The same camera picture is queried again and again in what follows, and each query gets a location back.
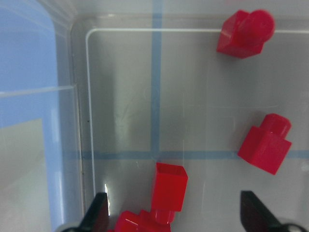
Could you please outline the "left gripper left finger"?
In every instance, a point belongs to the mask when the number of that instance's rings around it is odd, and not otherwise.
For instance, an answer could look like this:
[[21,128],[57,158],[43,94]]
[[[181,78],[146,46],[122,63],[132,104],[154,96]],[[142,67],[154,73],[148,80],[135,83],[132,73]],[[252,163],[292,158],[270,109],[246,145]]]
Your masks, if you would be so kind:
[[108,197],[98,192],[78,226],[61,226],[58,232],[106,232],[109,224]]

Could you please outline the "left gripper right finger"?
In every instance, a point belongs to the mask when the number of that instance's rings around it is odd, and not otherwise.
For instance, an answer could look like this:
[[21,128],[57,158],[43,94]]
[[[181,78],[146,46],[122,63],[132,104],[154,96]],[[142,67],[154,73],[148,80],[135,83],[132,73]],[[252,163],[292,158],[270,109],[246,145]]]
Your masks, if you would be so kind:
[[240,221],[247,232],[306,232],[295,223],[281,223],[250,190],[240,192]]

